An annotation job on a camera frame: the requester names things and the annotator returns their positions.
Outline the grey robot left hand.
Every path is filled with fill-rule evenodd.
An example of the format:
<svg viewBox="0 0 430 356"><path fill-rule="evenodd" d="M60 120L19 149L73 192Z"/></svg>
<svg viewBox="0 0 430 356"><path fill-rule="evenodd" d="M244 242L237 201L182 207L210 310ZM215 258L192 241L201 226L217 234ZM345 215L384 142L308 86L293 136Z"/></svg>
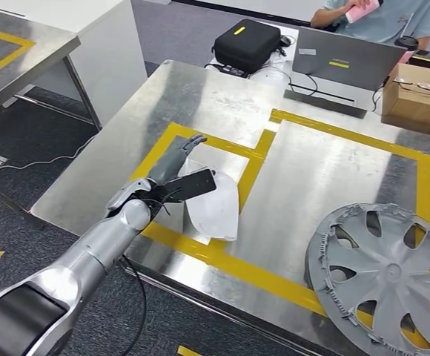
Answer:
<svg viewBox="0 0 430 356"><path fill-rule="evenodd" d="M207 137L195 134L180 139L178 145L171 146L163 153L146 176L157 185L163 185L178 177L187 157L196 146L206 142Z"/></svg>

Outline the person's hand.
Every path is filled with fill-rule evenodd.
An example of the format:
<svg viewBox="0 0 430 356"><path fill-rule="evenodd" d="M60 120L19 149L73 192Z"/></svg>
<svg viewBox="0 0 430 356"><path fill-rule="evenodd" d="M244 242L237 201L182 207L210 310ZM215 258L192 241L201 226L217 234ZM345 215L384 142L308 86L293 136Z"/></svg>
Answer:
<svg viewBox="0 0 430 356"><path fill-rule="evenodd" d="M345 13L349 11L352 7L360 7L362 10L365 10L370 5L370 3L370 0L348 0L345 5L343 6L342 10Z"/></svg>

